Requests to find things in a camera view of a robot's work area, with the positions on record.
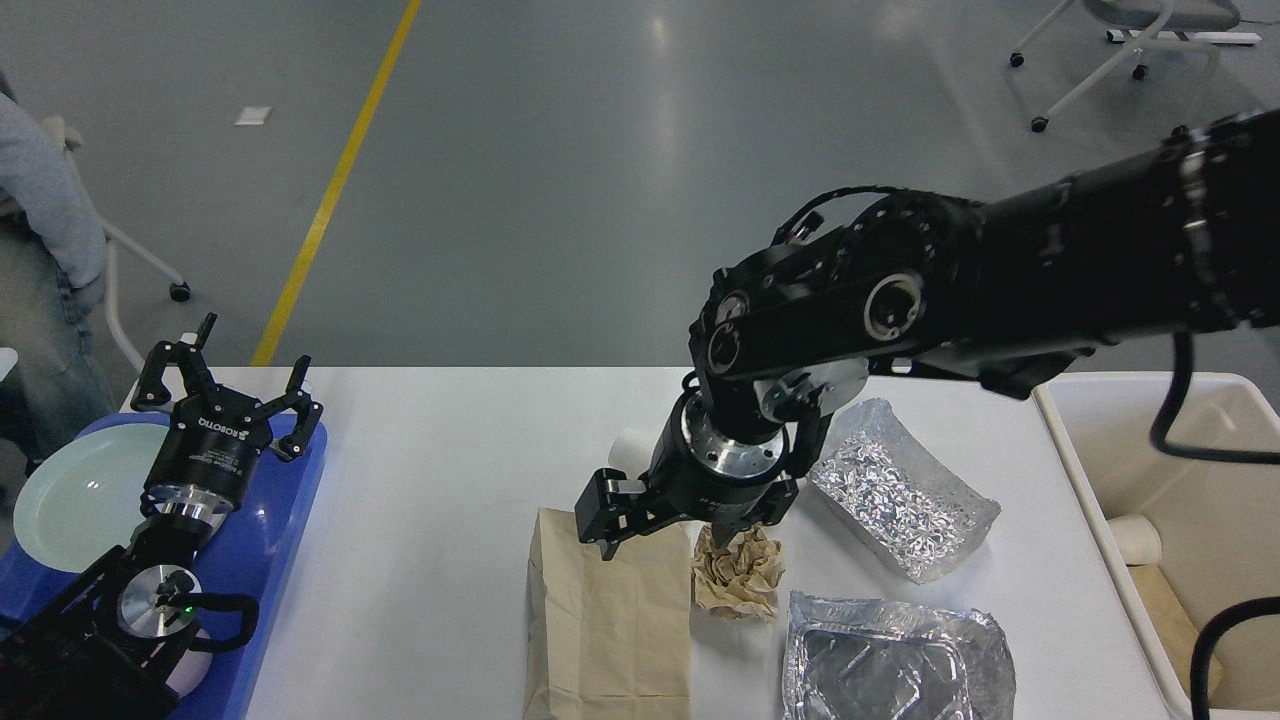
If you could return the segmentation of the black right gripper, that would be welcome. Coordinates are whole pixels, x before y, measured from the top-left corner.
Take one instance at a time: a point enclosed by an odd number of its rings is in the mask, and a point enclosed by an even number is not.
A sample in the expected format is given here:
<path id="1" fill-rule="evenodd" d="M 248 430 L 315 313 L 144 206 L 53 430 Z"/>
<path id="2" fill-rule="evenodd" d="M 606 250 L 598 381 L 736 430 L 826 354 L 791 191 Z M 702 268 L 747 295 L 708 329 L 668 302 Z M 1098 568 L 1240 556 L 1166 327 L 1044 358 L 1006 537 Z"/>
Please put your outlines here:
<path id="1" fill-rule="evenodd" d="M 573 507 L 579 542 L 611 561 L 625 541 L 681 521 L 707 521 L 710 547 L 755 524 L 776 525 L 799 495 L 785 469 L 788 432 L 762 443 L 740 442 L 712 423 L 701 395 L 682 395 L 657 442 L 650 468 L 635 477 L 616 468 L 591 475 Z"/>

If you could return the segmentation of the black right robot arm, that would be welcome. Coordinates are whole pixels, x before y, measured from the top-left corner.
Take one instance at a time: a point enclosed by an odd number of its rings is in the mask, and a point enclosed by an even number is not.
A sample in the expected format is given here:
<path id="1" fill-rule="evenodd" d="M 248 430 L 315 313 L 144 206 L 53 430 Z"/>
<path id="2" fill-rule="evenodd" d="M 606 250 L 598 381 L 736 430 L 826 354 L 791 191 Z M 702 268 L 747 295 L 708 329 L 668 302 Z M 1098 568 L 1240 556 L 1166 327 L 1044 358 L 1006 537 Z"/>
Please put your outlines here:
<path id="1" fill-rule="evenodd" d="M 1277 454 L 1169 439 L 1193 336 L 1277 324 L 1277 113 L 1179 129 L 1157 149 L 983 204 L 879 186 L 826 234 L 822 193 L 771 245 L 713 275 L 690 325 L 692 370 L 635 477 L 596 470 L 579 539 L 708 521 L 726 544 L 781 521 L 835 411 L 896 361 L 1024 400 L 1096 348 L 1170 334 L 1170 387 L 1149 442 L 1174 457 L 1274 465 Z"/>

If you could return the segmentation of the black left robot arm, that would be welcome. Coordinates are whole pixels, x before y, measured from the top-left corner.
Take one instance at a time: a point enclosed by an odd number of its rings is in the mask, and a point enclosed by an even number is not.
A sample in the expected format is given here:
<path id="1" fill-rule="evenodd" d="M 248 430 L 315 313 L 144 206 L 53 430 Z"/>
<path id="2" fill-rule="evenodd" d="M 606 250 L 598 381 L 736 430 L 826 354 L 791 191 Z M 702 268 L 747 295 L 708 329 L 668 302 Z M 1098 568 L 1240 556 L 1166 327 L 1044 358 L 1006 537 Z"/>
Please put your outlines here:
<path id="1" fill-rule="evenodd" d="M 148 352 L 131 406 L 169 427 L 140 493 L 141 524 L 3 642 L 5 719 L 164 719 L 179 703 L 169 678 L 189 651 L 248 644 L 256 598 L 215 593 L 200 551 L 250 492 L 265 454 L 291 462 L 308 448 L 323 406 L 301 355 L 280 396 L 262 401 L 218 382 L 204 357 L 216 315 L 191 340 Z"/>

